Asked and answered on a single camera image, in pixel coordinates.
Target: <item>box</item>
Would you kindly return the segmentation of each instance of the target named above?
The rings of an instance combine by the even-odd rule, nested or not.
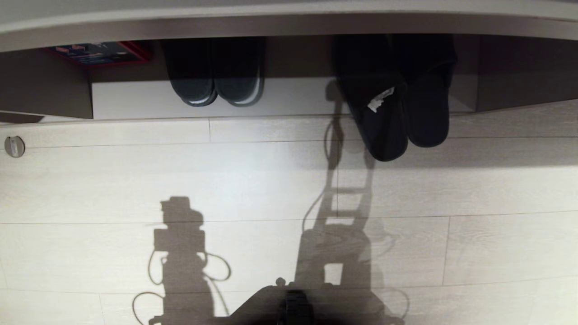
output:
[[[101,67],[148,62],[150,48],[144,41],[102,42],[47,47],[46,50],[80,65]]]

